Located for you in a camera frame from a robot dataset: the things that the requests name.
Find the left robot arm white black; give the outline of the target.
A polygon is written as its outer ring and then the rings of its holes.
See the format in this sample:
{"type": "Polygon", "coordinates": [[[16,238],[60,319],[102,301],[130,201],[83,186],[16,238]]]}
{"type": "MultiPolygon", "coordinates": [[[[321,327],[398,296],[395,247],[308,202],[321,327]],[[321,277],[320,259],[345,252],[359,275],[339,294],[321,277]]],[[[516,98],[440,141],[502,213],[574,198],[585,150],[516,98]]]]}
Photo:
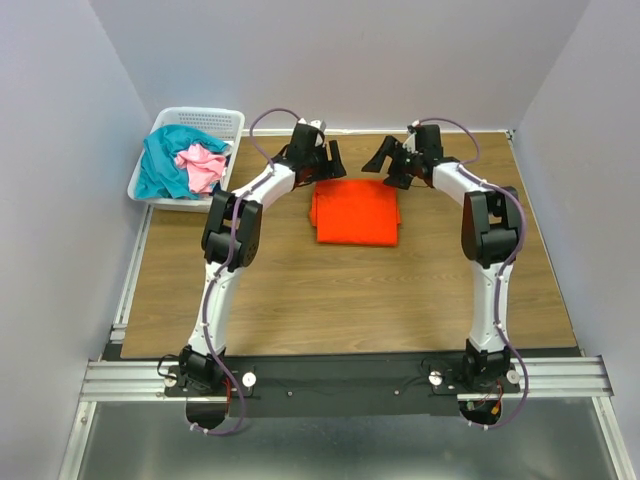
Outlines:
{"type": "Polygon", "coordinates": [[[264,170],[244,186],[214,194],[201,248],[205,282],[198,317],[178,356],[180,376],[201,395],[214,393],[231,374],[223,363],[233,296],[255,259],[265,210],[294,189],[344,177],[338,144],[325,122],[300,119],[292,136],[264,170]]]}

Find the orange t shirt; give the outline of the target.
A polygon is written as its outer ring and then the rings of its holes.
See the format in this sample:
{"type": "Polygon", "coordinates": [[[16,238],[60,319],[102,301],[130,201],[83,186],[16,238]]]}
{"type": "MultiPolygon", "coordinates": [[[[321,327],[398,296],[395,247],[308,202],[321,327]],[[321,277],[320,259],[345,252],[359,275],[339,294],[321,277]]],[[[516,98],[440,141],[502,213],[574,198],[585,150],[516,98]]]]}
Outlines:
{"type": "Polygon", "coordinates": [[[378,180],[318,182],[309,219],[318,243],[396,247],[399,242],[397,192],[378,180]]]}

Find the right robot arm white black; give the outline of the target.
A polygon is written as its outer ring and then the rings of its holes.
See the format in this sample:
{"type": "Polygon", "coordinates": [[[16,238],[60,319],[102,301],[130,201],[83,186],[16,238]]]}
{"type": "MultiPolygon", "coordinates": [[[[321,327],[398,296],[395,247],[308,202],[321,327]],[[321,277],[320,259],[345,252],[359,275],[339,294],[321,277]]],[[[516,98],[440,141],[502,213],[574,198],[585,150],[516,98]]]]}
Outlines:
{"type": "Polygon", "coordinates": [[[385,161],[390,162],[385,185],[407,190],[419,179],[462,207],[461,247],[472,267],[474,296],[459,371],[467,389],[483,391],[507,374],[513,353],[507,333],[508,289],[527,228],[517,190],[482,179],[446,156],[437,124],[413,123],[405,141],[386,136],[362,170],[379,173],[385,161]]]}

